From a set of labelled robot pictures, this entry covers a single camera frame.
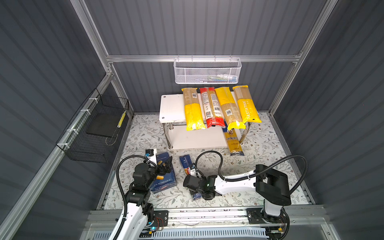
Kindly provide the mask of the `blue Barilla pasta box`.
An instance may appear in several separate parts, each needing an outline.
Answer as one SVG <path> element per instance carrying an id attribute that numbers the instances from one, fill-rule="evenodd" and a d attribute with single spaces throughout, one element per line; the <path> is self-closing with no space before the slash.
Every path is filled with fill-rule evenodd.
<path id="1" fill-rule="evenodd" d="M 169 157 L 169 153 L 161 153 L 157 155 L 157 164 L 158 161 L 166 161 Z M 172 172 L 169 174 L 166 174 L 165 176 L 160 176 L 162 179 L 156 179 L 154 183 L 151 185 L 150 190 L 155 194 L 159 193 L 161 191 L 164 191 L 166 189 L 172 188 L 177 185 L 176 181 L 176 175 L 174 171 L 174 167 L 172 169 Z"/>

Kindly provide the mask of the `blue Barilla spaghetti box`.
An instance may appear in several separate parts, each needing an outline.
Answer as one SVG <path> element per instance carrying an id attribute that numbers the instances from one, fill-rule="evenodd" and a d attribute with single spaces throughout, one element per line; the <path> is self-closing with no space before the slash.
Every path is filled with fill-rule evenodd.
<path id="1" fill-rule="evenodd" d="M 193 164 L 190 155 L 184 155 L 179 157 L 181 165 L 186 173 L 186 175 L 190 175 L 189 168 Z M 202 195 L 196 191 L 189 190 L 192 200 L 196 201 L 202 198 Z"/>

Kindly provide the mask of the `blue yellow spaghetti bag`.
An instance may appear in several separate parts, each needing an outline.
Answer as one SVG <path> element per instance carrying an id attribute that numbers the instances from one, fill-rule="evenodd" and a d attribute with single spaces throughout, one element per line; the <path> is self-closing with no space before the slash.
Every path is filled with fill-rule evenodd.
<path id="1" fill-rule="evenodd" d="M 231 156 L 244 156 L 243 149 L 234 129 L 223 128 L 223 133 Z"/>

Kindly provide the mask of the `yellow clear spaghetti bag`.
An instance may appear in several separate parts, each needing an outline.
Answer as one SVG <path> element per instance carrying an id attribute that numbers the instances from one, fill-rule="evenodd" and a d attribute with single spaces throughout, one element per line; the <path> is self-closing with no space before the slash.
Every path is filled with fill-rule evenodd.
<path id="1" fill-rule="evenodd" d="M 184 110 L 187 124 L 187 131 L 206 129 L 197 88 L 183 88 Z"/>

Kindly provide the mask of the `red yellow spaghetti bag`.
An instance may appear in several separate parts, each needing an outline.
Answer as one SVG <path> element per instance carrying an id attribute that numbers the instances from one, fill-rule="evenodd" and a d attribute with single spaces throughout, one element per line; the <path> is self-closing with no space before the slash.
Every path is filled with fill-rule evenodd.
<path id="1" fill-rule="evenodd" d="M 200 88 L 200 94 L 203 102 L 207 127 L 224 128 L 226 125 L 215 88 Z"/>

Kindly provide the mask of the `yellow barcode spaghetti bag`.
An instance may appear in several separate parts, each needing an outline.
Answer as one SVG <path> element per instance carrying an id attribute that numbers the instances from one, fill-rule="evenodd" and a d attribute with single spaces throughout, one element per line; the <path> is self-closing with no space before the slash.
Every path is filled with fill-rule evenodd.
<path id="1" fill-rule="evenodd" d="M 239 108 L 229 87 L 215 89 L 228 130 L 245 129 Z"/>

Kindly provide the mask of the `yellow Pastatime spaghetti bag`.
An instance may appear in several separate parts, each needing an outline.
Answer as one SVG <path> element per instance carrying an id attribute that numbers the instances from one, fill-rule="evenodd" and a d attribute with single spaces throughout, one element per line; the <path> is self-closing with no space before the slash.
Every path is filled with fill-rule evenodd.
<path id="1" fill-rule="evenodd" d="M 262 121 L 253 102 L 249 87 L 247 85 L 235 86 L 233 87 L 233 92 L 235 94 L 243 122 L 261 123 Z"/>

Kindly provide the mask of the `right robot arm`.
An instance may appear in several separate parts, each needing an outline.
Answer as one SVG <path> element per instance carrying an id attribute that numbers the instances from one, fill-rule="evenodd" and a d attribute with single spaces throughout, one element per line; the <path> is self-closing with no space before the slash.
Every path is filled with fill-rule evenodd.
<path id="1" fill-rule="evenodd" d="M 305 157 L 289 155 L 269 166 L 256 165 L 255 170 L 252 172 L 242 175 L 224 176 L 222 174 L 224 158 L 217 151 L 211 150 L 200 154 L 196 159 L 195 166 L 202 156 L 210 153 L 216 154 L 220 158 L 218 174 L 208 177 L 202 174 L 199 177 L 187 175 L 183 182 L 185 188 L 199 193 L 206 201 L 229 193 L 254 190 L 264 198 L 263 208 L 259 216 L 265 222 L 273 223 L 279 221 L 281 223 L 289 223 L 289 216 L 285 207 L 292 204 L 291 195 L 302 184 L 307 175 L 309 164 Z M 289 186 L 288 175 L 275 169 L 277 165 L 291 159 L 301 159 L 304 162 L 304 171 L 292 188 Z"/>

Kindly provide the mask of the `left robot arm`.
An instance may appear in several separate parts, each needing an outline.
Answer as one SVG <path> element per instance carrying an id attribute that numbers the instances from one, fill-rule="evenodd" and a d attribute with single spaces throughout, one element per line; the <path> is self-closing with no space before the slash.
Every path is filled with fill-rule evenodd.
<path id="1" fill-rule="evenodd" d="M 129 190 L 124 191 L 120 180 L 121 165 L 132 158 L 142 159 L 143 162 L 135 166 L 133 173 L 134 181 L 130 184 Z M 150 187 L 154 181 L 172 171 L 172 157 L 160 165 L 151 162 L 149 157 L 131 155 L 117 166 L 116 179 L 119 191 L 123 199 L 123 211 L 109 237 L 110 240 L 137 240 L 144 228 L 154 220 L 154 207 L 149 203 L 151 195 Z"/>

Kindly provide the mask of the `white two-tier shelf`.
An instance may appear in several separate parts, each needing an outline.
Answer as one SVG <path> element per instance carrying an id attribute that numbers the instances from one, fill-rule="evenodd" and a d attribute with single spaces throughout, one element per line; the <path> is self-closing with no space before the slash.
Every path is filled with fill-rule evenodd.
<path id="1" fill-rule="evenodd" d="M 186 130 L 184 98 L 182 94 L 162 95 L 159 121 L 163 126 L 168 149 L 216 149 L 228 146 L 222 128 Z"/>

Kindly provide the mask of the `yellow brush in basket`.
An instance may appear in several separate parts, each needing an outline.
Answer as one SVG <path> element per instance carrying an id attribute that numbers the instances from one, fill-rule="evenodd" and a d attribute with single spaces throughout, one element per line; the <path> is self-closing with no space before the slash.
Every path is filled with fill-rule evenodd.
<path id="1" fill-rule="evenodd" d="M 127 112 L 124 111 L 124 112 L 122 113 L 121 117 L 120 117 L 120 120 L 119 120 L 119 122 L 118 122 L 117 128 L 121 128 L 121 127 L 122 127 L 122 124 L 123 124 L 123 122 L 124 122 L 124 119 L 125 119 L 126 115 L 127 115 Z"/>

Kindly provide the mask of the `items in white basket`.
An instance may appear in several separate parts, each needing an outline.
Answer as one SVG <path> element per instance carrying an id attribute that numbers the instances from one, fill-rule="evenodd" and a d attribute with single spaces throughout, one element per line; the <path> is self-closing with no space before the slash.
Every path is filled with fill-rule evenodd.
<path id="1" fill-rule="evenodd" d="M 213 75 L 213 76 L 202 76 L 197 79 L 201 83 L 212 83 L 212 84 L 236 84 L 238 83 L 238 76 L 235 75 Z"/>

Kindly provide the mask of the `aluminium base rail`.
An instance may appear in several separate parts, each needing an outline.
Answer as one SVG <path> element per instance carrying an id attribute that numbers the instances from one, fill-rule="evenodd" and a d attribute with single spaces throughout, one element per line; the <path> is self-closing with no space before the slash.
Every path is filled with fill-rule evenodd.
<path id="1" fill-rule="evenodd" d="M 293 205 L 285 207 L 291 225 L 322 225 L 330 221 L 322 205 Z M 85 223 L 85 230 L 112 230 L 120 210 L 91 211 Z M 249 226 L 255 221 L 259 226 L 266 225 L 262 219 L 261 207 L 220 207 L 168 209 L 168 215 L 155 220 L 155 226 L 176 228 L 202 228 L 221 226 Z"/>

